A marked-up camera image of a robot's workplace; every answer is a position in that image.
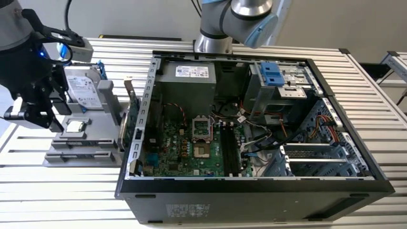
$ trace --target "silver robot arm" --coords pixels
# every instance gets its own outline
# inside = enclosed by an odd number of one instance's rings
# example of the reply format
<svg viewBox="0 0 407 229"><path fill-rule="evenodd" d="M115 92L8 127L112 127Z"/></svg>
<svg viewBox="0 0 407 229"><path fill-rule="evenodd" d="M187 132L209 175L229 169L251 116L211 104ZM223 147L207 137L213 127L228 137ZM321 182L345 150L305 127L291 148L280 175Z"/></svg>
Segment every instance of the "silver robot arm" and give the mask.
<svg viewBox="0 0 407 229"><path fill-rule="evenodd" d="M272 0L203 0L196 52L232 53L232 39L249 48L260 47L277 23Z"/></svg>

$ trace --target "label sticker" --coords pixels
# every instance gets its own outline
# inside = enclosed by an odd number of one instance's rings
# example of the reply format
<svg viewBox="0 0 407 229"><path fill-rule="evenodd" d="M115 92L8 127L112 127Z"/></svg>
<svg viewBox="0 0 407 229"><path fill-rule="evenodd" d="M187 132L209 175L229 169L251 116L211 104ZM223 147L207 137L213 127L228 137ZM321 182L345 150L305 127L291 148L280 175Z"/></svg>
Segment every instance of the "label sticker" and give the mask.
<svg viewBox="0 0 407 229"><path fill-rule="evenodd" d="M209 204L167 204L168 217L207 217Z"/></svg>
<svg viewBox="0 0 407 229"><path fill-rule="evenodd" d="M244 117L244 116L240 116L240 117L237 118L237 122L241 123L241 122L244 122L244 121L245 121L245 117Z"/></svg>
<svg viewBox="0 0 407 229"><path fill-rule="evenodd" d="M92 80L85 76L67 76L67 79L77 103L85 108L101 108Z"/></svg>
<svg viewBox="0 0 407 229"><path fill-rule="evenodd" d="M176 77L209 78L208 67L199 66L177 66Z"/></svg>

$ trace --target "white wall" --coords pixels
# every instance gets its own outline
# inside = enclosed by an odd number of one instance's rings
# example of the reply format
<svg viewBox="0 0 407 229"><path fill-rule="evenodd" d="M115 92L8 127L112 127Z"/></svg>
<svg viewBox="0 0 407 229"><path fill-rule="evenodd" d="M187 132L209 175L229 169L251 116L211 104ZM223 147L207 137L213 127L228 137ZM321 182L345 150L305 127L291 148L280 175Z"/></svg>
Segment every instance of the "white wall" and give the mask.
<svg viewBox="0 0 407 229"><path fill-rule="evenodd" d="M347 48L360 62L407 51L407 0L292 0L276 45Z"/></svg>
<svg viewBox="0 0 407 229"><path fill-rule="evenodd" d="M64 29L67 0L19 0L44 25ZM73 0L71 29L83 37L100 34L181 38L199 35L200 18L189 0Z"/></svg>

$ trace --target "green circuit board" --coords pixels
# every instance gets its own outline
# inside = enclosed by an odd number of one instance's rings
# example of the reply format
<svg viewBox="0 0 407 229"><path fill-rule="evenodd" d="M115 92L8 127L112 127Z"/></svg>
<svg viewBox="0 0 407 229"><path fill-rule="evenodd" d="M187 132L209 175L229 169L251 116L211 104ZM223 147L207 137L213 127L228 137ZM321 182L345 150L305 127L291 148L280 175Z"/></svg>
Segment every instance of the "green circuit board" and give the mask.
<svg viewBox="0 0 407 229"><path fill-rule="evenodd" d="M213 125L213 137L209 144L193 143L192 128L179 130L180 124L165 122L163 128L163 144L156 152L157 163L145 162L143 173L155 177L224 177L223 155L220 146L219 125ZM244 139L243 126L233 129L236 147ZM241 171L241 176L252 176L251 167Z"/></svg>

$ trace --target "cable connector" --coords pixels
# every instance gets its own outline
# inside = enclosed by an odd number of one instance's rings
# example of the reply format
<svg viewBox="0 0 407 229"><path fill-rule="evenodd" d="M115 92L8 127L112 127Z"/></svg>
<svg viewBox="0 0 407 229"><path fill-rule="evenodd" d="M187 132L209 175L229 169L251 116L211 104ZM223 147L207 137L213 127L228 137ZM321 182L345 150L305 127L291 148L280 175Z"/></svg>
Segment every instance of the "cable connector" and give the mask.
<svg viewBox="0 0 407 229"><path fill-rule="evenodd" d="M336 126L335 121L325 121L323 124L323 126Z"/></svg>

